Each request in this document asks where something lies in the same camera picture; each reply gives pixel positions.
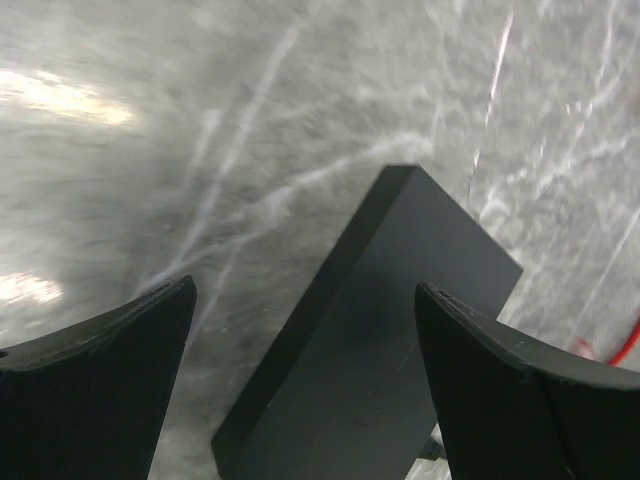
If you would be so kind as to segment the black network switch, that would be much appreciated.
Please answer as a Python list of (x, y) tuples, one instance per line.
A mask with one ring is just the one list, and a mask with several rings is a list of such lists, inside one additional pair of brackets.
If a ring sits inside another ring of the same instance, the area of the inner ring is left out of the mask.
[(416, 286), (496, 317), (521, 274), (422, 168), (383, 168), (214, 435), (219, 475), (404, 478), (436, 422)]

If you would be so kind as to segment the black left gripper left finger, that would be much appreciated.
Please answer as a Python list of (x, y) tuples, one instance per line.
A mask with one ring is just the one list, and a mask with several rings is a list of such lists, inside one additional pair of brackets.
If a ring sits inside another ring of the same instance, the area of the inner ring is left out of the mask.
[(2, 349), (2, 478), (147, 478), (196, 300), (185, 276)]

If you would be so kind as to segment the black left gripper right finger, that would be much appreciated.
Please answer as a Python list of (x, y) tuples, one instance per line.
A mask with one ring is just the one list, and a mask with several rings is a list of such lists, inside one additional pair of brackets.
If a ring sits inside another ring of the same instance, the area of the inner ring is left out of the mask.
[(638, 373), (548, 345), (427, 283), (415, 317), (452, 478), (638, 479)]

